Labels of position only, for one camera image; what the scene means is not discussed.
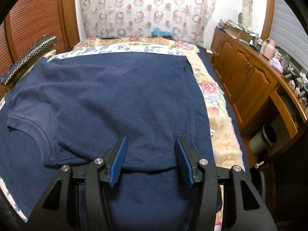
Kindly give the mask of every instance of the window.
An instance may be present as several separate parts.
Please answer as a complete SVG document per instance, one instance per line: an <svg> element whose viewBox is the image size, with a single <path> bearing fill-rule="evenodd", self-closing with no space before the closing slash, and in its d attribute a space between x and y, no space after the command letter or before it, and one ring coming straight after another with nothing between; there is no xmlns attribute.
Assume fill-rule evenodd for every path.
<svg viewBox="0 0 308 231"><path fill-rule="evenodd" d="M275 0L269 37L308 71L308 35L284 0Z"/></svg>

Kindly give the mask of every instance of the pink container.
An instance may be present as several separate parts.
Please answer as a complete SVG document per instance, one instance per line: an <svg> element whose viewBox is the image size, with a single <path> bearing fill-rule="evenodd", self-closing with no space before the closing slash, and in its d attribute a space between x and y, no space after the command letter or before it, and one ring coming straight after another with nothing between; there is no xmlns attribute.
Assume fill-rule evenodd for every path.
<svg viewBox="0 0 308 231"><path fill-rule="evenodd" d="M263 55L267 58L267 59L272 59L275 55L275 47L276 47L276 43L274 40L271 40L269 42L269 44L266 46Z"/></svg>

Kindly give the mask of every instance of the wooden headboard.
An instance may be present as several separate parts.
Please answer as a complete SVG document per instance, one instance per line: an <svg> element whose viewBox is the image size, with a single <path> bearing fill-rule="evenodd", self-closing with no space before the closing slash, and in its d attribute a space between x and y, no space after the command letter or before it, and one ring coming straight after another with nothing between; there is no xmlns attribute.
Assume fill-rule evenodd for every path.
<svg viewBox="0 0 308 231"><path fill-rule="evenodd" d="M0 76L43 35L55 35L57 53L79 42L75 0L19 0L0 26ZM0 99L5 90L0 86Z"/></svg>

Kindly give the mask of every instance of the cabinet door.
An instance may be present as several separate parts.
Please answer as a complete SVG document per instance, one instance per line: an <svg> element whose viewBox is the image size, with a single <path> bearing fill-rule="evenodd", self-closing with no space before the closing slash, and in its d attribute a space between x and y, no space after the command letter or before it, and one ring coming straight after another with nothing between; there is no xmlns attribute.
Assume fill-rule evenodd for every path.
<svg viewBox="0 0 308 231"><path fill-rule="evenodd" d="M235 43L233 39L225 38L221 43L219 61L213 63L214 70L222 83L227 79L226 75L231 71L233 55L235 53Z"/></svg>
<svg viewBox="0 0 308 231"><path fill-rule="evenodd" d="M258 60L247 70L240 93L232 103L241 130L257 113L274 90L277 80Z"/></svg>
<svg viewBox="0 0 308 231"><path fill-rule="evenodd" d="M223 37L220 32L215 31L213 36L211 50L213 51L212 65L216 65L220 60L220 52L221 52L221 43L223 41Z"/></svg>
<svg viewBox="0 0 308 231"><path fill-rule="evenodd" d="M235 54L226 58L228 68L224 70L223 87L229 102L234 101L241 92L241 87L247 76L247 69L251 66L252 56L241 46L235 46Z"/></svg>

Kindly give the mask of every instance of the floral bedspread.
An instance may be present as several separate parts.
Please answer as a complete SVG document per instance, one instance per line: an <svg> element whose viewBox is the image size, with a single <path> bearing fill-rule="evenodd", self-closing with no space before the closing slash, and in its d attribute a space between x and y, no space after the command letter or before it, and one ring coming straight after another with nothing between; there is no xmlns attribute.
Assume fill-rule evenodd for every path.
<svg viewBox="0 0 308 231"><path fill-rule="evenodd" d="M120 38L113 40L102 40L89 38L77 44L73 51L52 56L48 59L70 58L90 54L103 54L115 52L150 52L169 55L185 55L189 60L195 79L202 91L205 106L208 112L210 129L215 133L211 137L212 148L217 166L231 168L233 165L240 165L244 169L242 152L236 139L231 118L226 110L224 93L207 72L202 60L197 53L195 45L183 42L170 41L163 38ZM0 186L7 194L10 203L15 207L16 212L27 221L20 209L16 206L13 198L5 187L5 183L0 178ZM215 230L221 230L222 212L216 216Z"/></svg>

